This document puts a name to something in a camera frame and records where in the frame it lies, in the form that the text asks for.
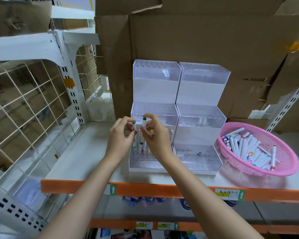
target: right hand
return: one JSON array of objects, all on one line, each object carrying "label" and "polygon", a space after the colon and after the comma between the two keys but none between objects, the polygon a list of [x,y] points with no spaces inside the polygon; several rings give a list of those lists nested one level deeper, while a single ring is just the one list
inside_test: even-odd
[{"label": "right hand", "polygon": [[[146,122],[146,129],[141,127],[141,132],[143,133],[151,153],[159,162],[170,158],[174,153],[171,149],[169,130],[163,125],[163,123],[155,114],[146,113],[143,115],[143,117],[151,119],[150,121]],[[155,129],[154,135],[150,135],[148,133],[148,130],[151,129]]]}]

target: pink basket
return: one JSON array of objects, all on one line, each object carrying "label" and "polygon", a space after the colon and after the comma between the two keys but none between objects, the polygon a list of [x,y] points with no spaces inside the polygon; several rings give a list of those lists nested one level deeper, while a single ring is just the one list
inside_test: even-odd
[{"label": "pink basket", "polygon": [[[260,146],[267,150],[269,153],[272,153],[272,146],[277,146],[277,155],[276,158],[280,163],[276,163],[276,170],[269,171],[262,168],[258,168],[246,161],[241,160],[238,156],[236,156],[231,150],[227,148],[225,143],[222,140],[222,136],[233,132],[241,127],[244,127],[245,130],[239,132],[239,134],[243,135],[246,132],[250,132],[254,135],[258,140],[261,141]],[[222,128],[220,135],[217,138],[220,145],[220,152],[222,155],[228,160],[228,162],[239,169],[240,171],[256,175],[256,176],[290,176],[298,171],[299,162],[297,155],[293,152],[293,150],[285,144],[282,140],[277,138],[275,135],[266,132],[265,130],[242,122],[227,122]]]}]

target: shelf label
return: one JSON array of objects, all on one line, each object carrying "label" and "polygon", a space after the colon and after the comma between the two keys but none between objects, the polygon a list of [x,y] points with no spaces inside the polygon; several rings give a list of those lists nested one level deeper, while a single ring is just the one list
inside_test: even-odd
[{"label": "shelf label", "polygon": [[158,230],[177,230],[178,229],[178,223],[177,222],[159,222],[157,226]]},{"label": "shelf label", "polygon": [[152,230],[153,223],[151,221],[137,221],[136,229]]},{"label": "shelf label", "polygon": [[245,190],[215,189],[215,194],[224,200],[244,200]]},{"label": "shelf label", "polygon": [[107,184],[103,194],[104,195],[116,195],[116,185]]}]

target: left hand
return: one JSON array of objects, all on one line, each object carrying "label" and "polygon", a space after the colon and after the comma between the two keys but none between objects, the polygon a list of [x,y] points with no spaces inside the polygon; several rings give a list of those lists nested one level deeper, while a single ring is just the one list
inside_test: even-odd
[{"label": "left hand", "polygon": [[105,157],[121,162],[128,150],[131,148],[137,131],[132,131],[128,137],[124,136],[124,129],[131,131],[132,122],[136,119],[131,117],[119,118],[112,128],[107,142]]}]

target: hand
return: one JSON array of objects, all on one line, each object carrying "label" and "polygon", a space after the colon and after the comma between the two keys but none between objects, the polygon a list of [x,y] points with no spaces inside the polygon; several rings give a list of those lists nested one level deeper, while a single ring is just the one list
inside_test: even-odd
[{"label": "hand", "polygon": [[[132,131],[132,123],[136,119],[131,117],[119,118],[112,128],[107,142],[105,157],[121,162],[128,150],[131,148],[137,131]],[[132,131],[128,137],[124,136],[124,129]]]},{"label": "hand", "polygon": [[[151,118],[146,122],[146,129],[141,127],[141,132],[147,142],[147,145],[151,153],[155,158],[162,162],[165,159],[174,155],[171,149],[171,139],[169,130],[163,125],[159,118],[155,114],[147,113],[143,117]],[[155,134],[150,135],[148,130],[155,129]]]}]

